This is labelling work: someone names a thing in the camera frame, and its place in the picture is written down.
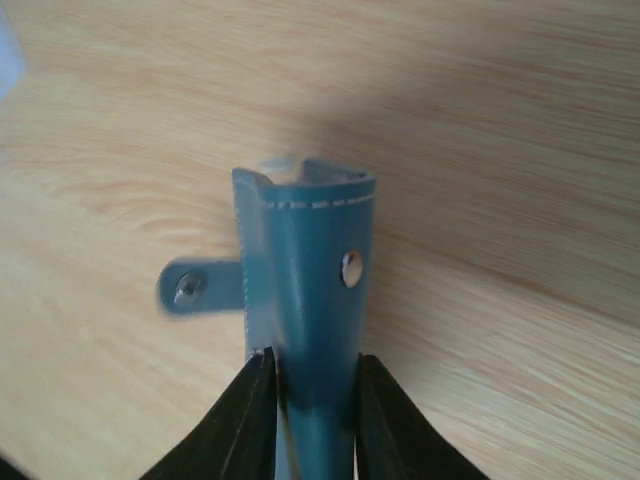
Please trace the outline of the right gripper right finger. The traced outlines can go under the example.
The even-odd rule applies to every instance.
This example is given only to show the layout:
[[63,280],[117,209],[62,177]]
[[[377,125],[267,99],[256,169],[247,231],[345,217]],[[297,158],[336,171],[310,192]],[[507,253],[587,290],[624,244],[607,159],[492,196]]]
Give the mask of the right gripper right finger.
[[437,432],[374,355],[358,361],[356,461],[360,479],[488,479]]

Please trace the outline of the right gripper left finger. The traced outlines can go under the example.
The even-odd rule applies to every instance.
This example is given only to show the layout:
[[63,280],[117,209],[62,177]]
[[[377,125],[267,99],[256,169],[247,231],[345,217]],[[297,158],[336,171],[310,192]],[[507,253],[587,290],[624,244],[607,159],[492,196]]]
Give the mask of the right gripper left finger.
[[276,361],[267,348],[251,357],[196,427],[143,477],[272,479],[277,410]]

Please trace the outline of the teal leather card holder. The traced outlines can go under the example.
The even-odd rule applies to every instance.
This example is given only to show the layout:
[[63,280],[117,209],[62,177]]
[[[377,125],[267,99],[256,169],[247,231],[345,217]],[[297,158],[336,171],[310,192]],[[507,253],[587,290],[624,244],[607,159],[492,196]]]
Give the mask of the teal leather card holder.
[[169,263],[159,302],[175,316],[242,311],[246,353],[277,361],[276,477],[349,479],[375,177],[306,159],[293,181],[237,168],[232,185],[239,258]]

